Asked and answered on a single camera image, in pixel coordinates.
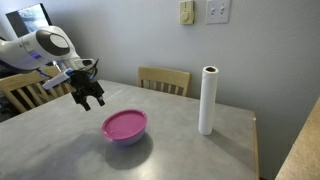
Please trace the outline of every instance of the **chair backrest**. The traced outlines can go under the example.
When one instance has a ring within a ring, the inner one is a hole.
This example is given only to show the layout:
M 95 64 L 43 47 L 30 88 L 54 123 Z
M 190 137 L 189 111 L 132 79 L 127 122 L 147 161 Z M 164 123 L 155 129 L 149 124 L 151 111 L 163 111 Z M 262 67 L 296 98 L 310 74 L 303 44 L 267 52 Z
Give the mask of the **chair backrest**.
M 55 76 L 59 73 L 59 70 L 55 66 L 42 68 L 41 71 L 49 76 Z M 0 79 L 0 91 L 20 113 L 45 104 L 72 91 L 68 83 L 61 83 L 54 88 L 45 90 L 42 84 L 45 83 L 46 80 L 48 80 L 48 78 L 40 76 L 37 71 L 29 74 L 17 74 Z
M 139 67 L 138 77 L 142 88 L 187 96 L 191 74 L 174 69 Z

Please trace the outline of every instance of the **wall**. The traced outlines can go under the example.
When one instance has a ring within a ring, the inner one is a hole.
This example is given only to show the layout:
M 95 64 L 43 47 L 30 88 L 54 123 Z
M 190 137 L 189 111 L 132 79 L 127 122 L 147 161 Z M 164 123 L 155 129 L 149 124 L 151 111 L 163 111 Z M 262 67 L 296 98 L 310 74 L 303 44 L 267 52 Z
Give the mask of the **wall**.
M 5 13 L 40 1 L 1 1 Z M 178 0 L 43 0 L 55 25 L 83 57 L 100 58 L 99 78 L 136 85 L 140 65 L 190 71 L 199 98 L 201 70 L 220 70 L 217 101 L 258 119 L 261 176 L 276 176 L 320 92 L 320 1 L 233 0 L 229 24 L 180 25 Z

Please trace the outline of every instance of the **paper towel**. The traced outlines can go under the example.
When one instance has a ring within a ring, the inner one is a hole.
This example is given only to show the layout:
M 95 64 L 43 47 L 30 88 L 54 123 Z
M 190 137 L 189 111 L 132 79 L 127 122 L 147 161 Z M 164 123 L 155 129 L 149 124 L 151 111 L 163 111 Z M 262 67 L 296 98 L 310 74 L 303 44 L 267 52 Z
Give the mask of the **paper towel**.
M 199 132 L 203 135 L 209 135 L 212 132 L 215 118 L 218 72 L 219 70 L 213 66 L 204 67 L 202 70 Z

